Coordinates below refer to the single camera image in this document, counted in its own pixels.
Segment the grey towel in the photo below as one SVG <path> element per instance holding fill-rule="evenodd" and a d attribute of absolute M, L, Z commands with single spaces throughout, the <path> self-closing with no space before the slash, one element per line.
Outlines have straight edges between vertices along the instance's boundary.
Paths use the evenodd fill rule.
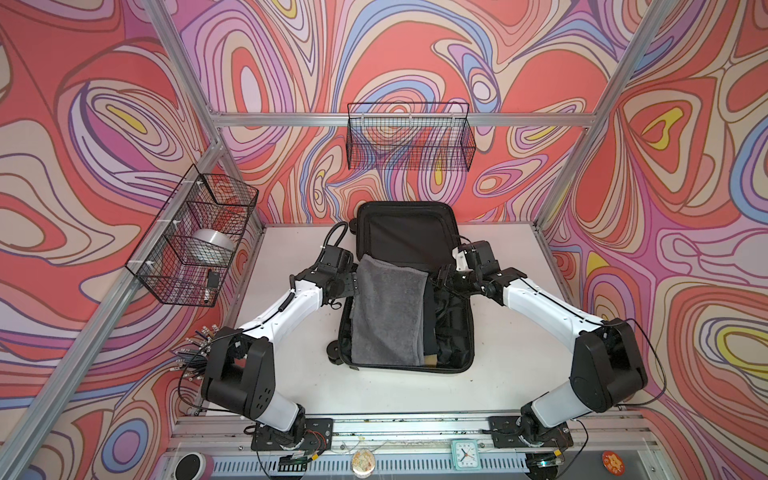
<path fill-rule="evenodd" d="M 351 359 L 368 366 L 424 364 L 424 292 L 428 274 L 364 255 L 351 313 Z"/>

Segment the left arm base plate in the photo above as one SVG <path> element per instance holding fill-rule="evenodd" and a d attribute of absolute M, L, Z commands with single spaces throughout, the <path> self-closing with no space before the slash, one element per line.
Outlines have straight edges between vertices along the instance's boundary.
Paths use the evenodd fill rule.
<path fill-rule="evenodd" d="M 331 417 L 304 419 L 304 429 L 282 432 L 272 427 L 254 424 L 251 450 L 258 452 L 324 452 L 332 447 L 334 420 Z"/>

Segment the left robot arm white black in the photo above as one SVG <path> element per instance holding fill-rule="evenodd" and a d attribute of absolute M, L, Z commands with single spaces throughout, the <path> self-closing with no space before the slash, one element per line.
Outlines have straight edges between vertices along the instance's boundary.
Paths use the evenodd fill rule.
<path fill-rule="evenodd" d="M 206 347 L 202 400 L 253 420 L 297 443 L 306 431 L 305 409 L 277 391 L 275 350 L 323 307 L 340 307 L 356 293 L 352 252 L 340 246 L 345 221 L 326 235 L 316 260 L 289 277 L 287 292 L 240 328 L 221 329 Z"/>

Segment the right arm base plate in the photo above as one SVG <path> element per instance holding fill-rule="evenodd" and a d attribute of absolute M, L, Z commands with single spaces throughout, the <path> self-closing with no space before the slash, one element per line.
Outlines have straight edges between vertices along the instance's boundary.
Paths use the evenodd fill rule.
<path fill-rule="evenodd" d="M 491 436 L 495 448 L 567 450 L 574 445 L 565 423 L 545 427 L 528 415 L 489 417 L 483 433 Z"/>

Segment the black suitcase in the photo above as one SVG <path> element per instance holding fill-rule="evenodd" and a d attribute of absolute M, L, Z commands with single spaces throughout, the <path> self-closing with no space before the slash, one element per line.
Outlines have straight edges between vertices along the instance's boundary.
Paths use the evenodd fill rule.
<path fill-rule="evenodd" d="M 419 367 L 368 366 L 351 359 L 351 313 L 354 297 L 346 299 L 335 341 L 328 344 L 328 360 L 350 368 L 374 368 L 435 374 L 458 374 L 474 361 L 474 318 L 469 297 L 437 288 L 434 276 L 452 266 L 452 250 L 462 237 L 451 207 L 440 202 L 377 201 L 363 204 L 349 224 L 356 237 L 357 268 L 364 255 L 428 274 L 436 303 L 437 365 Z"/>

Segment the black t-shirt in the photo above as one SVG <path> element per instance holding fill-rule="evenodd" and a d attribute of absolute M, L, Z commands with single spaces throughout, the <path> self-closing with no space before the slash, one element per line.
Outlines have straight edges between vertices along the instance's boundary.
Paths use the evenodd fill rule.
<path fill-rule="evenodd" d="M 436 303 L 434 287 L 430 281 L 425 284 L 423 296 L 423 350 L 424 356 L 436 356 L 439 350 L 436 336 Z"/>

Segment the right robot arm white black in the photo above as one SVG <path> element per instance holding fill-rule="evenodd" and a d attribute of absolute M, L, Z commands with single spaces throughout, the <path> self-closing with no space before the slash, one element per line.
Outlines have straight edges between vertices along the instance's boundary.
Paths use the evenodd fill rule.
<path fill-rule="evenodd" d="M 571 420 L 603 413 L 643 390 L 648 375 L 627 320 L 603 320 L 542 289 L 519 269 L 501 268 L 489 242 L 463 243 L 439 280 L 453 292 L 482 295 L 546 330 L 571 354 L 568 380 L 528 402 L 512 427 L 497 430 L 540 447 Z"/>

